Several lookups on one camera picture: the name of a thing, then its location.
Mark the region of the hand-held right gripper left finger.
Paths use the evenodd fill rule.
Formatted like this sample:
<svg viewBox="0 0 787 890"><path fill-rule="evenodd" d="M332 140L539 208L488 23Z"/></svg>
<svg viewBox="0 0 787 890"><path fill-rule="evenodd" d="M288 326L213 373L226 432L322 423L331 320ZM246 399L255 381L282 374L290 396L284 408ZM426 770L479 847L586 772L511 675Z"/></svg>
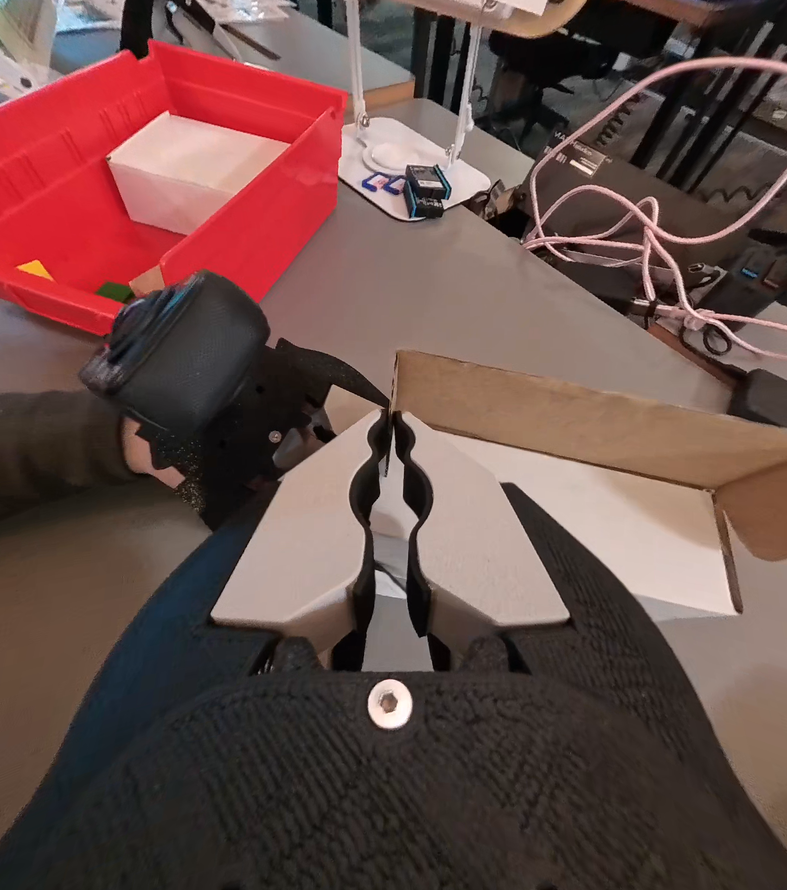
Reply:
<svg viewBox="0 0 787 890"><path fill-rule="evenodd" d="M389 449L388 412L374 408L286 473L212 623L304 638L333 669L361 671L377 592L370 519Z"/></svg>

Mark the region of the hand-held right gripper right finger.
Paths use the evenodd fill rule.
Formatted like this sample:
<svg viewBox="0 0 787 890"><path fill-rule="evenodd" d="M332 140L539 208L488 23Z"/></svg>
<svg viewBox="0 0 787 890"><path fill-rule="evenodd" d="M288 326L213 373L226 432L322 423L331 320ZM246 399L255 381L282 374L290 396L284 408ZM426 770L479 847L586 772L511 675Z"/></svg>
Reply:
<svg viewBox="0 0 787 890"><path fill-rule="evenodd" d="M409 412L392 415L409 534L407 599L432 667L448 671L472 642L558 627L569 610L495 474Z"/></svg>

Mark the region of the white cardboard box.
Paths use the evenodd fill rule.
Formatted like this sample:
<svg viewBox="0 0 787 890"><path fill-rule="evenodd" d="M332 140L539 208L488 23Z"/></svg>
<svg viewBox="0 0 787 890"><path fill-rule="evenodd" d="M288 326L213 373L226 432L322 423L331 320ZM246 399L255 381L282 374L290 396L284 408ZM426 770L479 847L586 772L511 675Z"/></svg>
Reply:
<svg viewBox="0 0 787 890"><path fill-rule="evenodd" d="M290 142L165 111L107 154L128 217L187 236L271 166Z"/></svg>
<svg viewBox="0 0 787 890"><path fill-rule="evenodd" d="M327 406L338 434L370 411L336 387ZM732 537L758 559L787 560L787 429L402 350L386 460L402 488L397 411L453 437L516 513L538 505L667 617L742 612Z"/></svg>

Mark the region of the red plastic bin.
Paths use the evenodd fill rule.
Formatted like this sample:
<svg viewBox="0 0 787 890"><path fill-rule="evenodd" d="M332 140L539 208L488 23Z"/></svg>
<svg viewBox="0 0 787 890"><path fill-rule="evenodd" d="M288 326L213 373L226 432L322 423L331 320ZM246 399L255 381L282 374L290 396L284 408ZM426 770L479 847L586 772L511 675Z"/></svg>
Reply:
<svg viewBox="0 0 787 890"><path fill-rule="evenodd" d="M0 105L0 299L95 336L121 305L96 295L158 271L208 270L260 302L332 214L341 90L152 42ZM106 161L159 114L290 142L190 235L133 222ZM19 272L38 260L54 281Z"/></svg>

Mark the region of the person's left forearm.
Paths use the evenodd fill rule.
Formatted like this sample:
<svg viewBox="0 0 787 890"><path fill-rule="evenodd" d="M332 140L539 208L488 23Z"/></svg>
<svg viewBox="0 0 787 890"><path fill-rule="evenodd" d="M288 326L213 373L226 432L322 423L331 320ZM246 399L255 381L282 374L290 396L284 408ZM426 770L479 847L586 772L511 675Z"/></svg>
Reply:
<svg viewBox="0 0 787 890"><path fill-rule="evenodd" d="M0 521L135 479L107 402L83 391L0 394Z"/></svg>

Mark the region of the person's left hand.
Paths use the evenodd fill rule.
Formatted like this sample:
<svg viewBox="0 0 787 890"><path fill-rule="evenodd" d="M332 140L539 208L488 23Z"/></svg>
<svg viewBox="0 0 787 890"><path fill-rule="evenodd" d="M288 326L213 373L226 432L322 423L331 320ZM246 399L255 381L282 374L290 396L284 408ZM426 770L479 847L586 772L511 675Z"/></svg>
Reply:
<svg viewBox="0 0 787 890"><path fill-rule="evenodd" d="M153 464L149 443L140 437L140 423L130 417L122 419L120 442L128 470L135 475L150 476L165 487L176 490L185 477L174 467L158 469Z"/></svg>

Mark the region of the black battery with blue label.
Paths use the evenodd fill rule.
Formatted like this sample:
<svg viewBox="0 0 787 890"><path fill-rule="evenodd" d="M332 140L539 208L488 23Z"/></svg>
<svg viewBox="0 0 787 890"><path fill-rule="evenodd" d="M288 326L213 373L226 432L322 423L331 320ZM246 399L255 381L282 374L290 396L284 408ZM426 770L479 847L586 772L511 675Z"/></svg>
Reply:
<svg viewBox="0 0 787 890"><path fill-rule="evenodd" d="M451 196L451 185L438 165L406 166L405 178L411 195L416 200L444 202Z"/></svg>
<svg viewBox="0 0 787 890"><path fill-rule="evenodd" d="M422 197L413 192L410 184L403 190L409 220L439 219L445 212L442 201L436 197Z"/></svg>

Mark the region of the white desk stand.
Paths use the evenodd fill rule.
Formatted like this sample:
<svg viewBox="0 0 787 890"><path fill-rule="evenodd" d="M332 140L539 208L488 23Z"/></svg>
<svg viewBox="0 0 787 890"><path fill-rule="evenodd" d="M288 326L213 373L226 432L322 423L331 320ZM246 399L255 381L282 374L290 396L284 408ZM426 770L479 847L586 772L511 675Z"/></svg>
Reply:
<svg viewBox="0 0 787 890"><path fill-rule="evenodd" d="M466 72L462 85L457 123L451 145L443 149L430 139L408 127L399 119L370 117L364 101L360 13L357 1L345 3L348 49L351 66L352 124L342 131L342 154L338 176L344 183L365 197L387 216L402 222L409 220L405 198L383 191L370 193L361 182L372 172L388 176L405 175L406 166L438 165L451 185L451 196L442 202L445 211L466 205L480 194L488 194L492 183L489 177L462 160L466 135L473 129L473 78L480 50L481 28L470 27L466 55Z"/></svg>

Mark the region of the grey background table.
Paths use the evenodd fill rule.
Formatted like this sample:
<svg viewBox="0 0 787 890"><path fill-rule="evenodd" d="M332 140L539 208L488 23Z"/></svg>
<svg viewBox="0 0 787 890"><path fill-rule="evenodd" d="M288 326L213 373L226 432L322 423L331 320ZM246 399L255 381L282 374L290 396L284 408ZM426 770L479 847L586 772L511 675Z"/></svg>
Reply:
<svg viewBox="0 0 787 890"><path fill-rule="evenodd" d="M302 13L255 25L233 25L230 39L241 58L288 76L350 92L352 86L348 40ZM86 29L56 34L51 67L62 75L103 61L117 52L120 27ZM365 108L374 114L387 106L413 99L413 76L399 65L363 48L362 73Z"/></svg>

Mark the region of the black power adapter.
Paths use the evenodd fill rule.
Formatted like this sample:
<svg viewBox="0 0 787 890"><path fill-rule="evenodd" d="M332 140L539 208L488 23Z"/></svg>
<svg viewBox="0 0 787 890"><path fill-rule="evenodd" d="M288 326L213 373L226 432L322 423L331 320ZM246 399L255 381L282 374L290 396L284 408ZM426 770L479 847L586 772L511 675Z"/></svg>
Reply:
<svg viewBox="0 0 787 890"><path fill-rule="evenodd" d="M787 380L762 369L746 372L733 388L726 413L787 429Z"/></svg>

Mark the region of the black usb hub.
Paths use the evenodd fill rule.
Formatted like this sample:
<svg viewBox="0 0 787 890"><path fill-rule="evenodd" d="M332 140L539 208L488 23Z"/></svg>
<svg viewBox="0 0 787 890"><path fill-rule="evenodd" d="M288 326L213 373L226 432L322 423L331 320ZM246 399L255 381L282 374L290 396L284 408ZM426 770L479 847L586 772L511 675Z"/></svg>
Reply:
<svg viewBox="0 0 787 890"><path fill-rule="evenodd" d="M752 246L726 267L695 263L681 269L687 301L699 314L724 315L723 324L737 332L746 318L758 317L778 297L787 294L787 244L754 241ZM609 295L599 299L625 316L675 323L690 330L703 323L682 310L674 276L666 266L650 270L656 311L647 307L639 272L607 273L604 283L612 284Z"/></svg>

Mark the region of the dark grey equipment case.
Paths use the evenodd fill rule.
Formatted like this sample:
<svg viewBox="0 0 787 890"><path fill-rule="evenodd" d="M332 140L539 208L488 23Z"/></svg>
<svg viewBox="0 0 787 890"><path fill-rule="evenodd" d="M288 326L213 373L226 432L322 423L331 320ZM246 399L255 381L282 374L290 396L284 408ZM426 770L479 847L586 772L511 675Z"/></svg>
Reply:
<svg viewBox="0 0 787 890"><path fill-rule="evenodd" d="M598 300L612 292L607 273L620 279L622 270L639 272L643 279L644 225L632 207L658 216L658 227L673 236L659 242L680 271L695 263L726 267L754 241L787 244L787 232L755 223L724 234L733 220L721 206L700 202L594 144L554 141L541 159L542 168L519 192L524 248ZM787 306L787 294L775 303Z"/></svg>

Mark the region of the black office chair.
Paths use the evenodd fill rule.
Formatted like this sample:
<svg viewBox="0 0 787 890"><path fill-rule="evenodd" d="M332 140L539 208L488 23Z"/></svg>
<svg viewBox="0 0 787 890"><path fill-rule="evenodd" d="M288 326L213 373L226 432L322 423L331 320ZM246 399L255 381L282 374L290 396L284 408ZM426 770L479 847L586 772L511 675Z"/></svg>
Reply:
<svg viewBox="0 0 787 890"><path fill-rule="evenodd" d="M481 126L499 138L510 136L518 149L535 126L552 130L568 124L567 117L544 103L545 91L571 95L565 80L606 77L620 55L610 46L562 31L542 38L493 31L488 45L497 66Z"/></svg>

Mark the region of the dark table with wooden top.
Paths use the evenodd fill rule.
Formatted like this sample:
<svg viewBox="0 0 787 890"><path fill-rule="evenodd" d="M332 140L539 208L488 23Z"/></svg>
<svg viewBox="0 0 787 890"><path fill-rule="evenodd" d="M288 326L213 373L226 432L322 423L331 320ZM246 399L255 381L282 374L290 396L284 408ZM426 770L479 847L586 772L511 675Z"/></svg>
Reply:
<svg viewBox="0 0 787 890"><path fill-rule="evenodd" d="M691 28L698 37L693 60L707 59L724 30L735 30L727 45L753 59L775 60L787 48L787 2L633 2ZM718 74L666 156L657 177L686 193L697 190L746 123L760 107L778 76Z"/></svg>

